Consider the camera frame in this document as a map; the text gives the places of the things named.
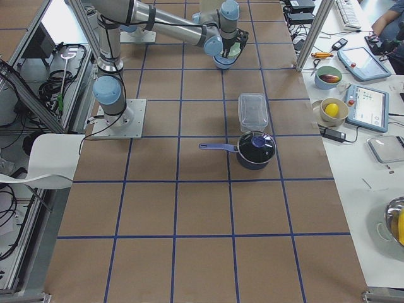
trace tablet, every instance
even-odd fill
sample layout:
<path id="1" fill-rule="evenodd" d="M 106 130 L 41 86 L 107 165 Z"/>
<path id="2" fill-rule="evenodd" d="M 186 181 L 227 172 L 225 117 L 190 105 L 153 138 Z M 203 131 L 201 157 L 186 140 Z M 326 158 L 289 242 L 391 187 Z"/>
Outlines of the tablet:
<path id="1" fill-rule="evenodd" d="M 351 85 L 345 96 L 349 108 L 347 123 L 385 133 L 388 130 L 389 94 L 360 85 Z"/>
<path id="2" fill-rule="evenodd" d="M 387 78 L 391 75 L 365 47 L 340 49 L 337 54 L 340 61 L 359 81 Z"/>

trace green object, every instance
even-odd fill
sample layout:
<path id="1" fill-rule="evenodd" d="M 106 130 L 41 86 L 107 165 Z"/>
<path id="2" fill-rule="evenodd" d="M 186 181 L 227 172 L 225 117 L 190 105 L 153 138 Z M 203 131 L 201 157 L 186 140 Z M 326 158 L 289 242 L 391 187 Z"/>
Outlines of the green object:
<path id="1" fill-rule="evenodd" d="M 61 93 L 57 95 L 57 106 L 59 108 L 59 112 L 63 112 L 63 96 Z"/>

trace white keyboard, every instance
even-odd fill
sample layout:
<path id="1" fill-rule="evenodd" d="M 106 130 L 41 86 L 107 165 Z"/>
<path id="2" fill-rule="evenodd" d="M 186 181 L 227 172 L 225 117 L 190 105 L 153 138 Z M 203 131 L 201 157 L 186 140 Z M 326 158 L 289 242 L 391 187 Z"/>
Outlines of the white keyboard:
<path id="1" fill-rule="evenodd" d="M 351 1 L 356 0 L 335 0 L 335 6 L 344 30 L 358 30 L 361 28 Z"/>

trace lemon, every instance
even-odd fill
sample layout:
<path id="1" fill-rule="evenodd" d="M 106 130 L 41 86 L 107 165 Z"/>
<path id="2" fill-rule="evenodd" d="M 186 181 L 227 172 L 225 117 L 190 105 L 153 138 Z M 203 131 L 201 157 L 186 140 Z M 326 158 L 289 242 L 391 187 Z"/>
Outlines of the lemon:
<path id="1" fill-rule="evenodd" d="M 336 117 L 336 115 L 338 114 L 338 110 L 339 110 L 339 107 L 337 104 L 330 103 L 326 106 L 326 108 L 324 109 L 324 112 L 326 114 L 328 114 L 330 117 Z"/>

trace gray floor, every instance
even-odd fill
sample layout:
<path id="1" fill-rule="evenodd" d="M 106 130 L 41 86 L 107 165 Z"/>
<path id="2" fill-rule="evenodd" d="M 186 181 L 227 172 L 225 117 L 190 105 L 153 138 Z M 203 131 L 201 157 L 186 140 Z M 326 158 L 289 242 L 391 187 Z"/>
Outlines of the gray floor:
<path id="1" fill-rule="evenodd" d="M 395 2 L 394 0 L 363 0 L 360 6 L 366 12 L 370 24 L 373 24 Z"/>

